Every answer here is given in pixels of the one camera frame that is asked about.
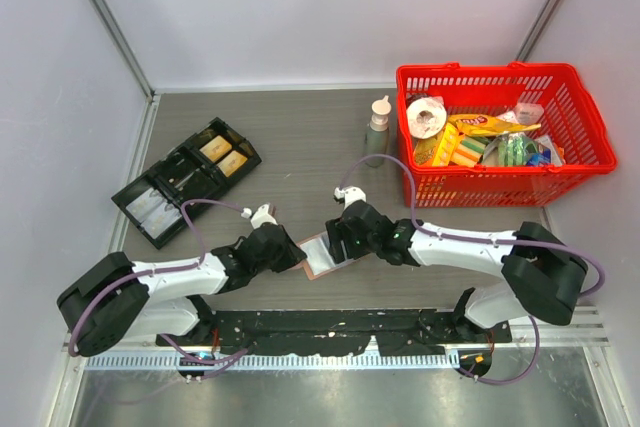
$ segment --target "red plastic shopping basket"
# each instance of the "red plastic shopping basket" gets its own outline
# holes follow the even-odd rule
[[[418,207],[543,206],[617,160],[598,108],[568,64],[461,67],[405,65],[397,71],[398,152],[416,181]],[[545,112],[537,135],[550,134],[564,148],[566,165],[543,167],[425,167],[413,160],[407,125],[407,97],[442,96],[449,114],[499,115],[517,102],[540,104]],[[409,179],[403,174],[409,205]]]

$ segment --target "tape roll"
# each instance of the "tape roll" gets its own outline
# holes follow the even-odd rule
[[[428,139],[442,130],[447,122],[447,111],[440,97],[425,97],[409,105],[407,121],[409,133],[416,139]]]

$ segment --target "bottle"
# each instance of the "bottle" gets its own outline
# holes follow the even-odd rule
[[[371,110],[373,115],[364,139],[364,155],[386,154],[389,146],[389,114],[391,113],[389,96],[385,95],[384,99],[376,100],[371,104]],[[382,157],[374,157],[367,160],[366,164],[369,167],[380,167],[383,162]]]

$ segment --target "robotic arm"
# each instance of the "robotic arm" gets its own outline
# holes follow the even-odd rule
[[[210,335],[210,308],[200,295],[213,295],[246,286],[263,270],[287,270],[305,259],[273,217],[269,204],[251,217],[253,231],[235,244],[218,247],[199,259],[175,262],[131,262],[123,252],[107,255],[65,290],[57,304],[73,330],[89,303],[113,281],[151,270],[123,284],[103,299],[87,319],[77,342],[80,355],[100,354],[122,339],[168,333],[178,343],[200,343]],[[167,272],[189,264],[197,267]]]
[[[368,204],[364,192],[356,187],[336,189],[335,197],[345,205],[342,216],[326,224],[328,251],[336,265],[375,253],[392,265],[451,265],[503,280],[493,287],[464,292],[454,311],[461,337],[470,339],[499,322],[526,315],[554,325],[571,322],[586,263],[560,251],[508,245],[516,240],[563,245],[541,225],[524,222],[517,231],[483,233],[419,221],[425,230],[436,233],[432,236],[416,229],[410,219],[392,222]]]

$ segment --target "wall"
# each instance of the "wall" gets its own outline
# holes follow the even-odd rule
[[[544,0],[107,0],[151,84],[393,82],[406,63],[513,60]]]
[[[533,61],[574,64],[593,94],[619,160],[615,173],[589,182],[549,209],[567,243],[588,249],[606,266],[595,304],[604,316],[628,391],[640,391],[640,0],[565,0]]]
[[[104,253],[145,101],[88,0],[0,0],[0,412],[41,425],[56,298]]]

